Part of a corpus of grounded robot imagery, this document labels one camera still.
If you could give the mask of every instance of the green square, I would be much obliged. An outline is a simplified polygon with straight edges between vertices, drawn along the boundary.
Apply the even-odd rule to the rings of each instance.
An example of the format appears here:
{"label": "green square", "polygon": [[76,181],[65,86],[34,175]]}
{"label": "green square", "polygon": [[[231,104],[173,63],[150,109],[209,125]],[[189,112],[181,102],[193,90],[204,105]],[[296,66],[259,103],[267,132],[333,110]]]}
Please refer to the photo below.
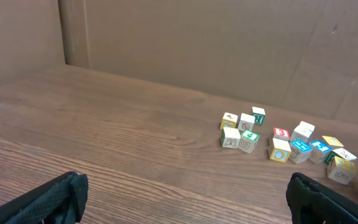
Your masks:
{"label": "green square", "polygon": [[329,154],[324,162],[329,164],[336,156],[342,158],[342,156],[338,155],[336,152],[331,151],[331,152],[329,152]]}
{"label": "green square", "polygon": [[253,114],[254,117],[255,117],[255,124],[259,124],[259,125],[262,125],[265,121],[265,115],[263,114],[257,114],[257,113],[254,113]]}
{"label": "green square", "polygon": [[251,141],[258,141],[259,135],[257,133],[253,133],[252,131],[245,130],[242,134],[242,137],[250,139]]}

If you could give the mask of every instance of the wood grain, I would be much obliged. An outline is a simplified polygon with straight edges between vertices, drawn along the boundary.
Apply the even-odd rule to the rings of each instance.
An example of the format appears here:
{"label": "wood grain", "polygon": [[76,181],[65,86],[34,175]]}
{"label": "wood grain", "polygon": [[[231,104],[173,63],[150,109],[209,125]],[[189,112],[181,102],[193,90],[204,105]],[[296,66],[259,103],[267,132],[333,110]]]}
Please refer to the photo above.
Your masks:
{"label": "wood grain", "polygon": [[[257,149],[219,146],[225,111],[265,108]],[[302,172],[358,203],[325,164],[270,161],[274,126],[301,121],[358,157],[358,125],[68,65],[0,86],[0,205],[68,171],[88,174],[83,223],[290,223],[285,191]]]}

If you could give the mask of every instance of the wooden block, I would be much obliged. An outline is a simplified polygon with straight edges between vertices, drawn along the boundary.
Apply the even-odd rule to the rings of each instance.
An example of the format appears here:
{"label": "wooden block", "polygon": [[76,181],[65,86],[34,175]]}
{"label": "wooden block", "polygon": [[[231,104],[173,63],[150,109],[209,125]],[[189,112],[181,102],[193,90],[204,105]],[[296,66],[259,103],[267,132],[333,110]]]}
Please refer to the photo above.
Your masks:
{"label": "wooden block", "polygon": [[257,133],[253,133],[252,131],[245,130],[241,134],[241,140],[239,144],[239,149],[243,150],[246,153],[251,153],[258,143],[259,135]]}
{"label": "wooden block", "polygon": [[307,143],[309,141],[310,136],[311,136],[310,130],[307,130],[304,127],[298,126],[293,130],[290,141],[295,141],[295,140],[300,139],[303,142]]}
{"label": "wooden block", "polygon": [[268,148],[268,156],[277,162],[287,162],[291,154],[291,147],[288,141],[273,138]]}
{"label": "wooden block", "polygon": [[221,123],[221,130],[223,127],[227,128],[235,128],[237,124],[238,116],[235,114],[225,113],[223,115],[222,123]]}
{"label": "wooden block", "polygon": [[334,149],[331,152],[329,152],[325,163],[329,164],[332,159],[334,158],[334,156],[338,156],[340,158],[343,158],[347,161],[356,161],[357,157],[353,154],[351,154],[348,150],[344,149],[344,148],[339,148],[339,149]]}
{"label": "wooden block", "polygon": [[327,168],[328,178],[341,184],[348,184],[356,176],[356,166],[353,162],[334,156]]}
{"label": "wooden block", "polygon": [[255,124],[262,125],[265,121],[265,110],[256,106],[252,107],[252,115],[255,117]]}
{"label": "wooden block", "polygon": [[301,126],[302,128],[305,128],[305,129],[307,129],[307,130],[309,130],[309,131],[311,131],[311,132],[314,131],[314,125],[309,124],[309,123],[307,123],[307,122],[301,121],[301,123],[299,124],[299,126]]}
{"label": "wooden block", "polygon": [[327,142],[327,145],[331,147],[331,149],[339,149],[343,147],[343,144],[334,137],[323,136],[323,139]]}
{"label": "wooden block", "polygon": [[249,114],[241,114],[238,130],[240,131],[252,131],[255,124],[255,117]]}
{"label": "wooden block", "polygon": [[291,146],[290,159],[295,164],[299,164],[301,162],[306,161],[312,151],[312,148],[300,139],[292,141],[290,146]]}
{"label": "wooden block", "polygon": [[224,127],[221,134],[221,145],[225,148],[237,149],[240,138],[240,132],[237,128]]}
{"label": "wooden block", "polygon": [[290,132],[288,132],[286,129],[274,127],[272,138],[277,138],[277,139],[281,139],[284,141],[288,141],[288,140],[290,140]]}
{"label": "wooden block", "polygon": [[315,140],[309,143],[312,148],[312,152],[309,156],[309,160],[314,163],[320,163],[327,158],[329,152],[331,152],[331,147],[325,145],[320,140]]}

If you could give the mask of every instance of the blue square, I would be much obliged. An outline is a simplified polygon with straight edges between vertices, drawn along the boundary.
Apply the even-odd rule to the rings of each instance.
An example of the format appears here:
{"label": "blue square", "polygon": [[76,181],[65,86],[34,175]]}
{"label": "blue square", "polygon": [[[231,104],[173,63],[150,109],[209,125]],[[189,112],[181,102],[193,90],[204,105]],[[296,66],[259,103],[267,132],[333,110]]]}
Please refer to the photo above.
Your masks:
{"label": "blue square", "polygon": [[331,147],[327,146],[320,140],[315,140],[309,143],[311,146],[317,148],[321,152],[329,152],[331,150]]}
{"label": "blue square", "polygon": [[312,148],[310,146],[308,146],[306,143],[304,143],[301,139],[292,141],[291,144],[295,148],[299,149],[299,151],[301,151],[301,152],[308,152],[308,151],[312,150]]}

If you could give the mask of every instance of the black fabric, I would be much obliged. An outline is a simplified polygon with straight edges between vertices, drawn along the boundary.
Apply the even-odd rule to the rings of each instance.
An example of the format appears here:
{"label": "black fabric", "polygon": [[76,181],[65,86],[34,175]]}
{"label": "black fabric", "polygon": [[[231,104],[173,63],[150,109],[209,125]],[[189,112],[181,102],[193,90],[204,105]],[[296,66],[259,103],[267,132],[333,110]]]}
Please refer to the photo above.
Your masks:
{"label": "black fabric", "polygon": [[81,221],[87,199],[87,176],[68,172],[1,206],[0,223],[73,224]]}
{"label": "black fabric", "polygon": [[357,204],[301,173],[292,175],[286,196],[295,224],[358,223]]}

